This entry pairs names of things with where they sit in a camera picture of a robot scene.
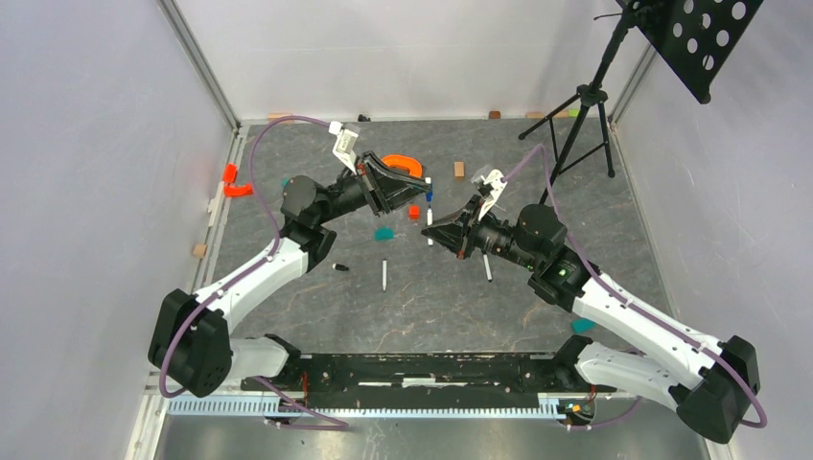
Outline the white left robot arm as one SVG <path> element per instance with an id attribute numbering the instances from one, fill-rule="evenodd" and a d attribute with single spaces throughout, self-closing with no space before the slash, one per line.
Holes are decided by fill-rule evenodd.
<path id="1" fill-rule="evenodd" d="M 329 186 L 306 175 L 292 177 L 283 189 L 284 223 L 269 245 L 207 287 L 192 293 L 176 288 L 164 297 L 148 349 L 160 394 L 204 398 L 229 381 L 255 376 L 278 390 L 292 389 L 301 365 L 281 341 L 234 339 L 233 331 L 274 292 L 327 257 L 337 237 L 327 222 L 362 207 L 376 216 L 389 214 L 429 191 L 422 176 L 387 166 L 373 151 Z"/>

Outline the white pen black tip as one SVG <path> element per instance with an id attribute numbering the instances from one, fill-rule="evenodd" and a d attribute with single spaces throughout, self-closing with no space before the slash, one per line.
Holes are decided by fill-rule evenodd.
<path id="1" fill-rule="evenodd" d="M 486 279 L 487 279 L 487 281 L 489 283 L 493 283 L 494 277 L 493 277 L 493 272 L 492 272 L 492 268 L 491 268 L 491 264 L 490 264 L 490 260 L 489 260 L 488 255 L 483 254 L 482 255 L 482 260 L 483 260 L 483 264 L 484 264 Z"/>

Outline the teal block near right arm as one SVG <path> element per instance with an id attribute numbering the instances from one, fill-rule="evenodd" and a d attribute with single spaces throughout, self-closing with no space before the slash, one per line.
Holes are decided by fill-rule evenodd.
<path id="1" fill-rule="evenodd" d="M 596 324 L 589 319 L 578 318 L 570 322 L 570 327 L 574 334 L 583 334 L 594 329 Z"/>

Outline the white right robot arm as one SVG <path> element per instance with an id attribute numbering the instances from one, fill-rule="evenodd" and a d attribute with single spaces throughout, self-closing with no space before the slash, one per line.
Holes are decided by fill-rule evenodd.
<path id="1" fill-rule="evenodd" d="M 568 229 L 554 208 L 529 204 L 510 223 L 473 195 L 421 232 L 460 260 L 479 250 L 526 268 L 539 298 L 634 347 L 628 353 L 573 337 L 553 366 L 561 388 L 577 391 L 589 383 L 626 391 L 672 410 L 695 433 L 718 444 L 727 444 L 741 426 L 766 426 L 756 398 L 755 346 L 738 335 L 723 340 L 688 327 L 621 287 L 566 242 Z"/>

